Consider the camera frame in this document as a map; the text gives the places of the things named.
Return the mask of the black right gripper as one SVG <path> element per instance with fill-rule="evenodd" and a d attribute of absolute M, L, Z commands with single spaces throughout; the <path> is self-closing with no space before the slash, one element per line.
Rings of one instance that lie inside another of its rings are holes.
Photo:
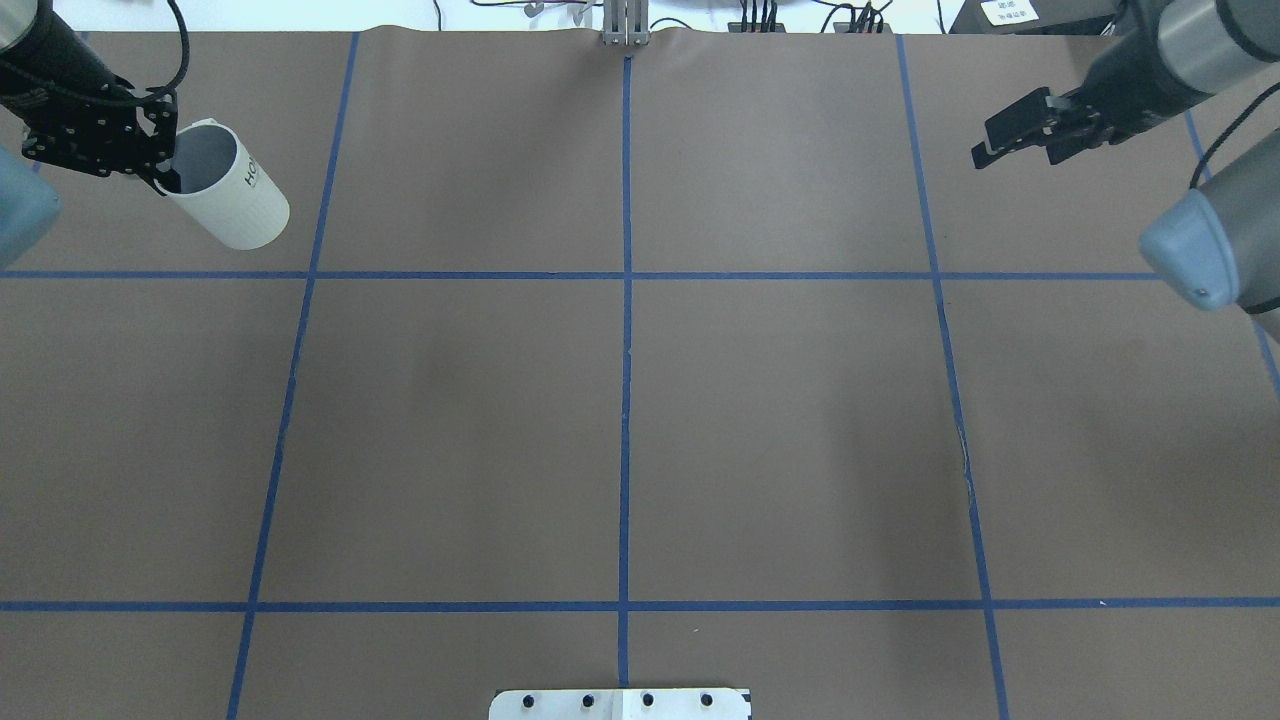
<path fill-rule="evenodd" d="M 1032 90 L 986 120 L 983 140 L 970 149 L 983 170 L 1023 149 L 1044 147 L 1051 167 L 1085 150 L 1124 143 L 1137 135 L 1129 92 L 1080 86 L 1065 94 Z"/>

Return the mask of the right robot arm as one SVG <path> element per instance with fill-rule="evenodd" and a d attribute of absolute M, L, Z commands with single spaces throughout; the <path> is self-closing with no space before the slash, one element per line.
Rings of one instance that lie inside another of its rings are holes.
<path fill-rule="evenodd" d="M 972 163 L 984 169 L 1041 147 L 1059 165 L 1124 143 L 1277 65 L 1275 1 L 1129 1 L 1114 46 L 1073 90 L 1033 88 L 984 123 Z M 1277 154 L 1271 131 L 1230 161 L 1224 146 L 1277 86 L 1257 92 L 1213 137 L 1203 137 L 1181 197 L 1140 233 L 1151 270 L 1202 311 L 1234 306 L 1277 338 Z"/>

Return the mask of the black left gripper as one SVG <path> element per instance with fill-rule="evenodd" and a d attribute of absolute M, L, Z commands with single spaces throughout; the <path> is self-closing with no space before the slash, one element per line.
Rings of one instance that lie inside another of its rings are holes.
<path fill-rule="evenodd" d="M 22 154 L 93 177 L 136 176 L 160 195 L 183 193 L 173 167 L 177 115 L 174 91 L 138 108 L 109 108 L 36 88 L 22 94 Z"/>

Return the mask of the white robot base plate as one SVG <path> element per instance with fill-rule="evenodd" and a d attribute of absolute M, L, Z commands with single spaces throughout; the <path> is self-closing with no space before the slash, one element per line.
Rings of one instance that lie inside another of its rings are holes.
<path fill-rule="evenodd" d="M 750 692 L 712 688 L 502 691 L 489 719 L 753 719 Z"/>

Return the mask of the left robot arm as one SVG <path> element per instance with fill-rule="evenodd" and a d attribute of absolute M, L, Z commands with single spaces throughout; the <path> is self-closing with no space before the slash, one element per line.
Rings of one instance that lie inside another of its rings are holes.
<path fill-rule="evenodd" d="M 61 215 L 60 195 L 38 167 L 93 178 L 131 176 L 159 195 L 180 190 L 177 90 L 189 70 L 191 38 L 178 3 L 168 6 L 180 60 L 168 82 L 137 88 L 108 67 L 52 3 L 3 3 L 3 109 L 24 127 L 18 150 L 3 151 L 4 268 Z"/>

